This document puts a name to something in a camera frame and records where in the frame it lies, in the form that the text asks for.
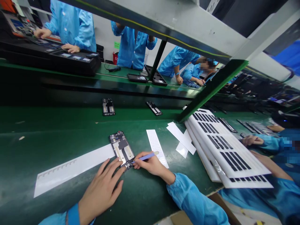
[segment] white wall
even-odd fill
[[[119,51],[118,49],[114,48],[114,42],[115,41],[121,42],[121,36],[119,37],[114,36],[111,28],[110,20],[94,14],[93,14],[93,19],[94,19],[96,43],[104,47],[104,60],[113,60],[113,52]],[[153,50],[149,50],[146,48],[146,55],[148,55],[147,65],[153,66],[160,43],[161,43],[161,39],[158,39],[155,48]],[[173,45],[171,43],[166,44],[159,65],[165,59],[165,57],[170,53],[170,51],[173,50],[175,46],[176,45]]]

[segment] white paper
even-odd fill
[[[167,129],[179,140],[187,150],[194,155],[196,148],[192,145],[191,141],[186,138],[174,122],[168,123]]]
[[[37,175],[34,198],[115,156],[108,144]]]
[[[185,130],[184,134],[183,134],[190,142],[192,142],[190,135],[188,133],[188,130]],[[176,147],[176,151],[179,152],[180,155],[182,155],[184,158],[187,157],[188,155],[188,150],[186,147],[183,146],[183,144],[181,142],[179,142],[179,144]]]
[[[169,165],[168,165],[168,162],[166,160],[165,154],[163,153],[162,147],[160,145],[160,142],[159,142],[159,139],[157,137],[157,134],[156,134],[155,130],[146,130],[146,132],[147,132],[148,139],[149,139],[149,142],[150,142],[151,150],[153,152],[156,152],[156,151],[159,152],[159,154],[156,155],[157,158],[168,169]]]

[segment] green workbench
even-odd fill
[[[1,107],[0,111],[1,224],[37,224],[78,202],[99,166],[33,198],[37,174],[109,144],[108,136],[119,130],[138,154],[151,150],[146,129],[155,129],[171,171],[186,174],[205,195],[222,188],[210,181],[197,153],[184,159],[175,150],[179,141],[166,127],[181,110],[164,109],[160,117],[147,108],[116,108],[112,117],[103,117],[102,108]],[[249,133],[236,119],[268,124],[267,115],[251,112],[215,115],[239,132],[236,137]],[[184,125],[177,125],[184,132]],[[164,182],[145,170],[130,169],[121,179],[122,193],[95,224],[150,225],[179,210]]]

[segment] wrist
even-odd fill
[[[85,206],[81,200],[78,202],[78,213],[79,213],[80,225],[88,225],[95,218],[95,216],[93,216],[91,214],[91,211],[88,211],[88,209],[89,208]]]
[[[176,179],[175,174],[165,167],[159,176],[167,183],[167,185],[172,185]]]

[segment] cable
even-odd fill
[[[146,28],[146,29],[148,29],[148,30],[150,30],[150,31],[152,31],[152,32],[154,32],[154,33],[157,33],[157,34],[160,34],[160,35],[165,36],[165,37],[167,37],[167,38],[173,39],[173,40],[175,40],[175,41],[177,41],[177,42],[179,42],[179,43],[182,43],[182,44],[184,44],[184,45],[186,45],[186,46],[188,46],[188,47],[190,47],[190,48],[199,50],[199,51],[201,51],[201,52],[208,53],[208,54],[211,54],[211,55],[214,55],[214,56],[225,57],[225,58],[230,58],[230,57],[231,57],[231,56],[227,56],[227,55],[218,55],[218,54],[214,54],[214,53],[211,53],[211,52],[208,52],[208,51],[205,51],[205,50],[202,50],[202,49],[193,47],[193,46],[188,45],[188,44],[186,44],[186,43],[184,43],[184,42],[182,42],[182,41],[180,41],[180,40],[178,40],[178,39],[176,39],[176,38],[174,38],[174,37],[171,37],[171,36],[169,36],[169,35],[160,33],[160,32],[158,32],[158,31],[156,31],[156,30],[153,30],[153,29],[151,29],[151,28],[149,28],[149,27],[147,27],[147,26],[144,26],[144,25],[142,25],[142,24],[140,24],[140,23],[137,23],[137,22],[135,22],[135,21],[133,21],[133,20],[126,19],[126,18],[123,18],[123,17],[121,17],[121,16],[115,15],[115,14],[113,14],[113,13],[107,12],[107,11],[105,11],[105,10],[103,10],[103,9],[100,9],[100,8],[94,6],[94,5],[91,5],[91,4],[87,3],[87,2],[83,2],[82,0],[76,0],[76,1],[79,2],[79,3],[82,3],[82,4],[84,4],[84,5],[90,6],[90,7],[94,8],[94,9],[96,9],[96,10],[99,10],[99,11],[103,12],[103,13],[106,13],[106,14],[108,14],[108,15],[110,15],[110,16],[114,16],[114,17],[117,17],[117,18],[119,18],[119,19],[122,19],[122,20],[125,20],[125,21],[128,21],[128,22],[134,23],[134,24],[136,24],[136,25],[138,25],[138,26],[140,26],[140,27]]]

